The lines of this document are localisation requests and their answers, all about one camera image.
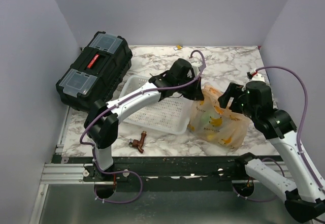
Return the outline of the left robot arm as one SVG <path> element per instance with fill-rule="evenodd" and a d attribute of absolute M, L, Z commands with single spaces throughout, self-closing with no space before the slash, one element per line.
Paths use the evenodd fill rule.
<path fill-rule="evenodd" d="M 177 59 L 171 68 L 152 76 L 137 90 L 112 102 L 97 101 L 84 124 L 84 136 L 92 139 L 95 175 L 102 181 L 112 177 L 113 159 L 111 146 L 118 136 L 118 127 L 130 115 L 142 108 L 155 104 L 174 93 L 192 101 L 203 99 L 201 74 L 206 63 L 190 63 Z"/>

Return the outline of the orange translucent plastic bag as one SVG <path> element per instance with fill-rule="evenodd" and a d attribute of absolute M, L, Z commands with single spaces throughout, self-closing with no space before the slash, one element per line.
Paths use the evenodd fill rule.
<path fill-rule="evenodd" d="M 232 112 L 229 106 L 221 108 L 218 98 L 222 91 L 212 84 L 202 88 L 204 99 L 195 101 L 191 107 L 189 130 L 202 140 L 221 146 L 238 149 L 247 135 L 250 120 L 242 114 Z"/>

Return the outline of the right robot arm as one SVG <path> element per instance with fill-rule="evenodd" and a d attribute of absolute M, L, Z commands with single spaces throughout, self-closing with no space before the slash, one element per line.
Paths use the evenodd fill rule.
<path fill-rule="evenodd" d="M 246 85 L 230 83 L 218 98 L 222 108 L 243 114 L 252 120 L 280 154 L 292 180 L 266 166 L 257 156 L 246 153 L 234 165 L 234 175 L 239 179 L 248 176 L 271 190 L 285 205 L 292 218 L 300 223 L 318 218 L 324 220 L 324 192 L 310 173 L 314 165 L 297 142 L 297 127 L 290 115 L 273 107 L 271 88 L 262 81 Z"/>

